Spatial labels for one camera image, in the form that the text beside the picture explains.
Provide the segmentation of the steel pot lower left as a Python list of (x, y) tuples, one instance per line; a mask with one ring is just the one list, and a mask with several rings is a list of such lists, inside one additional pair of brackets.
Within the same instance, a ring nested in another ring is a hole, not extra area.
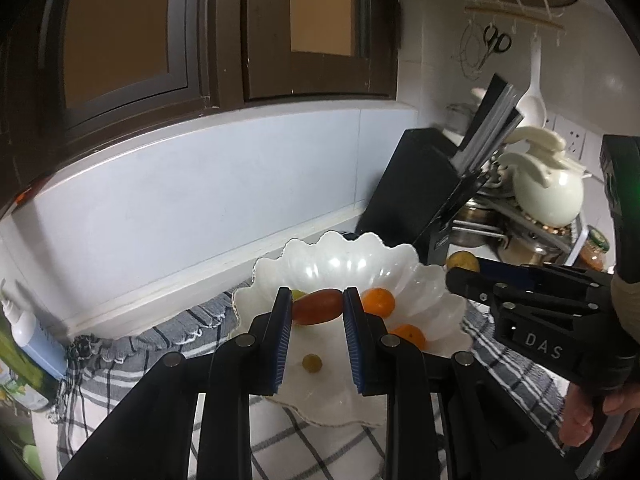
[(503, 215), (471, 198), (454, 217), (449, 239), (451, 244), (469, 248), (504, 243), (508, 237)]

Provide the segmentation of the green round fruit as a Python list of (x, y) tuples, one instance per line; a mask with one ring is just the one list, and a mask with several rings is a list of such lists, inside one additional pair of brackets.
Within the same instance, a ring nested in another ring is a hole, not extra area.
[(297, 289), (293, 289), (292, 290), (292, 297), (294, 301), (297, 301), (299, 299), (302, 299), (303, 296), (305, 296), (305, 293), (302, 292), (301, 290), (297, 290)]

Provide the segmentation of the dark wooden window frame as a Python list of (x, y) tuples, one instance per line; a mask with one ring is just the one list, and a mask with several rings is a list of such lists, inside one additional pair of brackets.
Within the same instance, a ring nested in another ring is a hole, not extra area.
[(391, 100), (398, 11), (399, 0), (1, 0), (1, 206), (190, 118)]

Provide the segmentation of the black knife block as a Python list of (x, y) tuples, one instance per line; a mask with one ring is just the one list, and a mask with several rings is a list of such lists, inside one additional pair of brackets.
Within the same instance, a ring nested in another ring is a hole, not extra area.
[(374, 233), (388, 247), (409, 244), (420, 263), (444, 264), (454, 217), (488, 180), (481, 171), (459, 176), (451, 165), (455, 151), (435, 128), (405, 131), (356, 234)]

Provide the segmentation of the white ceramic pitcher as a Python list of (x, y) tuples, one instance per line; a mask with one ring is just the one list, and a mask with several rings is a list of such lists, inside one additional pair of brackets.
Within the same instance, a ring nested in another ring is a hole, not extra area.
[(518, 206), (549, 228), (568, 226), (582, 210), (587, 168), (566, 154), (566, 142), (556, 132), (536, 126), (516, 128), (507, 144), (526, 141), (525, 153), (505, 151), (500, 166), (512, 174)]

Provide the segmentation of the jar of red sauce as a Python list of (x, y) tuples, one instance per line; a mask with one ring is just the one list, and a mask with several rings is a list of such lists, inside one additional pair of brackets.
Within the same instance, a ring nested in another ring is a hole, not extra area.
[(588, 226), (587, 238), (580, 250), (578, 263), (586, 269), (604, 272), (606, 254), (610, 248), (610, 242), (605, 235), (594, 226)]

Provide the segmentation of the orange tangerine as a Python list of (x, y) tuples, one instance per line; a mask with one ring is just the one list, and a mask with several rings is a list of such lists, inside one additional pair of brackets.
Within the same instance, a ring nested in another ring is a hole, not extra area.
[(389, 318), (396, 308), (394, 295), (387, 289), (375, 287), (366, 290), (361, 295), (363, 311), (380, 318)]
[(425, 351), (427, 347), (427, 339), (424, 333), (418, 326), (412, 324), (402, 324), (395, 327), (390, 331), (392, 335), (395, 335), (405, 341), (409, 341), (419, 348), (421, 351)]

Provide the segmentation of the white scalloped bowl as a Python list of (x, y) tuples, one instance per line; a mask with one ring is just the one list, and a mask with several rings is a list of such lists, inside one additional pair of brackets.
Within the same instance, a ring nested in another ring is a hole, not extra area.
[(282, 385), (269, 400), (313, 425), (384, 424), (385, 396), (367, 396), (360, 379), (373, 367), (363, 358), (386, 333), (411, 328), (442, 358), (471, 347), (465, 300), (448, 292), (441, 266), (420, 263), (408, 244), (387, 247), (373, 233), (290, 240), (279, 257), (258, 259), (233, 293), (238, 332), (270, 312), (285, 288), (294, 296), (291, 336)]

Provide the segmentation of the red oblong fruit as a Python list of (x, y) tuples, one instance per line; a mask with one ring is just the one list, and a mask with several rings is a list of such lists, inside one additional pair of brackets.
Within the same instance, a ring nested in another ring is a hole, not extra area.
[(292, 321), (298, 325), (330, 322), (343, 313), (343, 293), (338, 289), (317, 290), (293, 302)]

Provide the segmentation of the white wall socket strip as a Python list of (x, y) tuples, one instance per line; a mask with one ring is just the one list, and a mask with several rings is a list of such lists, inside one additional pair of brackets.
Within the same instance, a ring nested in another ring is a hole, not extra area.
[(566, 119), (562, 115), (550, 113), (546, 121), (546, 127), (565, 140), (565, 151), (570, 157), (576, 160), (582, 159), (586, 140), (586, 129), (576, 122)]

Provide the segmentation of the steel pot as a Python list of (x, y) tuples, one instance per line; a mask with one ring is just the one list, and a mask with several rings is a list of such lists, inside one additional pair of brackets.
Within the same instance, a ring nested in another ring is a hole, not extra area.
[(562, 250), (517, 232), (511, 232), (498, 247), (498, 258), (514, 266), (542, 266), (554, 263), (562, 255)]
[(454, 217), (449, 239), (451, 244), (469, 248), (504, 243), (508, 237), (503, 215), (471, 198)]

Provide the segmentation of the steel pot lower right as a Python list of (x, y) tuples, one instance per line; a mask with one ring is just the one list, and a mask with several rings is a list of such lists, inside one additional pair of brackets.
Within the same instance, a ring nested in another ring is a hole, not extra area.
[(562, 250), (517, 232), (511, 232), (498, 247), (498, 258), (514, 266), (542, 266), (554, 263), (562, 255)]

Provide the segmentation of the black scissors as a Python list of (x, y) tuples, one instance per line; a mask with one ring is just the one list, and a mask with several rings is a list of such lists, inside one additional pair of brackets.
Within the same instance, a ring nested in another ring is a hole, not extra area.
[(500, 32), (494, 24), (489, 24), (485, 27), (483, 41), (485, 53), (480, 57), (480, 62), (476, 66), (477, 70), (481, 70), (484, 67), (491, 55), (506, 53), (512, 47), (512, 37), (507, 32)]

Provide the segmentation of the checkered kitchen cloth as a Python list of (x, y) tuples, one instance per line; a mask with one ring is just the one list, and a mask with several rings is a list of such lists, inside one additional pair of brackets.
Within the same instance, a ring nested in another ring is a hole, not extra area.
[[(232, 293), (181, 312), (138, 336), (79, 336), (67, 350), (58, 394), (56, 466), (63, 469), (120, 400), (167, 352), (214, 352), (235, 328)], [(472, 352), (550, 440), (558, 438), (566, 388), (546, 370), (498, 344), (487, 308), (471, 302), (462, 328)], [(357, 424), (318, 427), (290, 408), (250, 398), (250, 461), (256, 479), (378, 479), (385, 431)]]

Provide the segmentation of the white blue pump bottle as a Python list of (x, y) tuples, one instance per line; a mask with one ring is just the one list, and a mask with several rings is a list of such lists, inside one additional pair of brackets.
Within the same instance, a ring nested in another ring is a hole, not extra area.
[(41, 325), (32, 312), (17, 307), (8, 298), (2, 297), (1, 304), (17, 345), (54, 379), (64, 380), (67, 358), (63, 345)]

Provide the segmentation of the green dish soap bottle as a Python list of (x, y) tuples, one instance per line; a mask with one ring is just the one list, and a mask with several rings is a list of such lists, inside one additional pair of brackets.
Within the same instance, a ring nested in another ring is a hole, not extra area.
[(58, 383), (14, 341), (1, 318), (1, 388), (26, 410), (41, 412), (54, 403)]

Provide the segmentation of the small yellow-brown fruit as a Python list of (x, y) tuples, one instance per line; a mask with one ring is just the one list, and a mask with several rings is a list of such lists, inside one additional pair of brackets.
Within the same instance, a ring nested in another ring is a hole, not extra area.
[(314, 353), (308, 353), (303, 357), (302, 367), (309, 374), (317, 374), (322, 370), (322, 359)]
[(448, 270), (460, 268), (471, 272), (478, 272), (480, 270), (480, 262), (472, 252), (459, 250), (447, 258), (446, 267)]

